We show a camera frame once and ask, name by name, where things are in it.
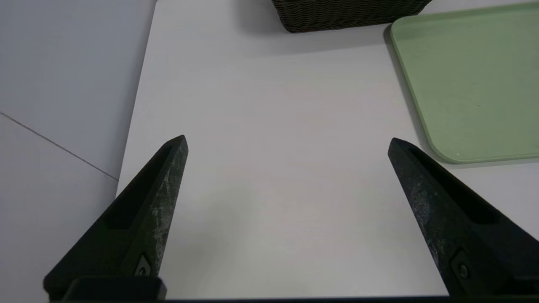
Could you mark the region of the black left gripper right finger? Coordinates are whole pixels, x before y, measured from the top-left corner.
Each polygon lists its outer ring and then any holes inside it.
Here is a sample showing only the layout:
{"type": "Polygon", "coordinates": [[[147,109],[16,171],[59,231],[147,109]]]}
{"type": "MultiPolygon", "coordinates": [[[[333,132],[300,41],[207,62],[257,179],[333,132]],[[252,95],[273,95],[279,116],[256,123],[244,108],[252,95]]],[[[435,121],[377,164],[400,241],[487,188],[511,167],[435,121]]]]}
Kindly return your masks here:
{"type": "Polygon", "coordinates": [[[414,144],[387,155],[451,296],[538,296],[537,239],[414,144]]]}

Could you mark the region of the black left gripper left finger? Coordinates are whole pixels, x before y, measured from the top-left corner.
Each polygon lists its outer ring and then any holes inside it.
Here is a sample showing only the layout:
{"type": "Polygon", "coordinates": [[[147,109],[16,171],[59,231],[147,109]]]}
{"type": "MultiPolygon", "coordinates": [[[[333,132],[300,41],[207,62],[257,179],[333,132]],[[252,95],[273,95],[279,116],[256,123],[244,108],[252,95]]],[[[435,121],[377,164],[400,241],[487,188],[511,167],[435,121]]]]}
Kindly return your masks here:
{"type": "Polygon", "coordinates": [[[45,276],[50,300],[164,300],[159,278],[187,161],[168,140],[45,276]]]}

